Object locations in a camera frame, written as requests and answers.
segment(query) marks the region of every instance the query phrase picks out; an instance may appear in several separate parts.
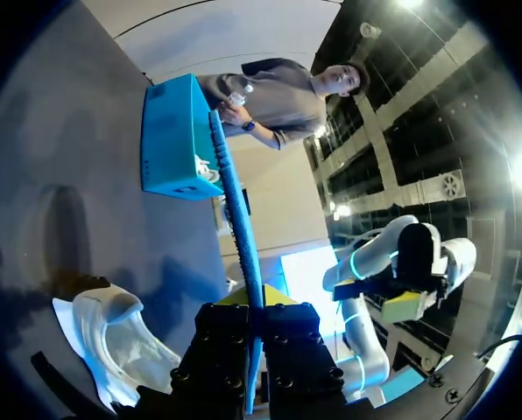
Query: blue foam stick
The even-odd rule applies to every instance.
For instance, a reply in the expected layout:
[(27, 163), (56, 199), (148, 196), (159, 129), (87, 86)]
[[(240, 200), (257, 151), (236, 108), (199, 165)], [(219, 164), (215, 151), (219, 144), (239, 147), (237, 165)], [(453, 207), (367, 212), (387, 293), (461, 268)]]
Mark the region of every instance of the blue foam stick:
[[(250, 305), (250, 316), (252, 317), (251, 322), (255, 325), (257, 323), (255, 317), (263, 310), (263, 286), (253, 227), (251, 226), (250, 216), (248, 215), (245, 199), (243, 198), (242, 186), (237, 176), (236, 167), (232, 161), (220, 117), (216, 110), (210, 112), (210, 128), (212, 129), (212, 140), (220, 167), (220, 178), (226, 196), (229, 218), (236, 240), (237, 253), (245, 280), (245, 289), (247, 290)], [(257, 383), (259, 363), (261, 362), (261, 353), (262, 342), (259, 337), (256, 337), (253, 340), (250, 351), (250, 369), (248, 371), (245, 396), (245, 411), (247, 414), (253, 412), (255, 386)]]

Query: man's hair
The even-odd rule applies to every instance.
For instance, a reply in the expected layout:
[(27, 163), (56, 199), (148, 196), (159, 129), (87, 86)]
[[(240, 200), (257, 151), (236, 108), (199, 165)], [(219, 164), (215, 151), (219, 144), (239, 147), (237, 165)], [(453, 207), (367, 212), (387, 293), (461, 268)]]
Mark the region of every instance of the man's hair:
[(360, 63), (358, 61), (347, 61), (345, 63), (342, 63), (341, 66), (354, 67), (360, 75), (360, 86), (351, 89), (349, 91), (350, 96), (368, 92), (368, 88), (370, 87), (370, 75), (368, 74), (368, 70), (366, 70), (366, 67), (363, 63)]

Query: man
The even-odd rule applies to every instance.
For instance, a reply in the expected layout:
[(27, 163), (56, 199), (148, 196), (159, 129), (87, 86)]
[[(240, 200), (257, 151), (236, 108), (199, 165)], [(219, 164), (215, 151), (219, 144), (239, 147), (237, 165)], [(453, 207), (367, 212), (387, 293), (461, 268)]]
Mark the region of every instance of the man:
[[(242, 65), (243, 74), (199, 76), (202, 92), (218, 109), (227, 137), (249, 133), (261, 143), (280, 150), (325, 125), (325, 98), (366, 91), (370, 76), (361, 64), (330, 66), (315, 76), (290, 59), (264, 59)], [(244, 94), (244, 106), (228, 101), (232, 92)]]

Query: table surface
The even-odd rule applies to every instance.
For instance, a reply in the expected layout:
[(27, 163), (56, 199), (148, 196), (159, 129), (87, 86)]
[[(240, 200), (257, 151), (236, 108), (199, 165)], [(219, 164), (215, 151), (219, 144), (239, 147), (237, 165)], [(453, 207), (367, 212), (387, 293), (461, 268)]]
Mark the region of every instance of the table surface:
[(225, 294), (210, 200), (140, 187), (146, 78), (80, 3), (33, 41), (0, 93), (0, 347), (57, 417), (37, 376), (43, 351), (97, 400), (51, 306), (58, 268), (106, 276), (137, 294), (150, 330), (183, 354), (202, 303)]

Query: screw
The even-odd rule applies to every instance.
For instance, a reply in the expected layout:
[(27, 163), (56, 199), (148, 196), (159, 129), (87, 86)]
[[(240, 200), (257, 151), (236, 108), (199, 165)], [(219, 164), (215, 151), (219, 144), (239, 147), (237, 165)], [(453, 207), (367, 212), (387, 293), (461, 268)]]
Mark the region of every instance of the screw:
[(439, 388), (444, 385), (446, 380), (442, 374), (433, 374), (430, 378), (428, 378), (428, 384), (433, 388)]
[(234, 344), (242, 344), (243, 343), (243, 337), (241, 335), (232, 335), (232, 342)]
[(175, 368), (174, 370), (172, 370), (170, 372), (170, 376), (175, 381), (186, 381), (187, 379), (189, 379), (189, 374), (179, 368)]
[(233, 389), (238, 389), (242, 386), (242, 380), (237, 377), (226, 376), (224, 382), (226, 383), (226, 386)]
[(293, 380), (284, 376), (277, 376), (277, 385), (281, 388), (290, 388), (293, 385)]
[(275, 335), (272, 340), (275, 342), (275, 343), (278, 343), (278, 344), (286, 344), (288, 342), (288, 338), (284, 335)]
[(320, 342), (320, 334), (318, 332), (311, 332), (307, 337), (312, 341)]
[(448, 404), (455, 404), (460, 401), (460, 393), (456, 388), (451, 388), (446, 393), (446, 401)]
[(332, 367), (329, 369), (329, 376), (331, 376), (331, 378), (335, 379), (336, 381), (340, 381), (343, 375), (344, 372), (338, 367)]

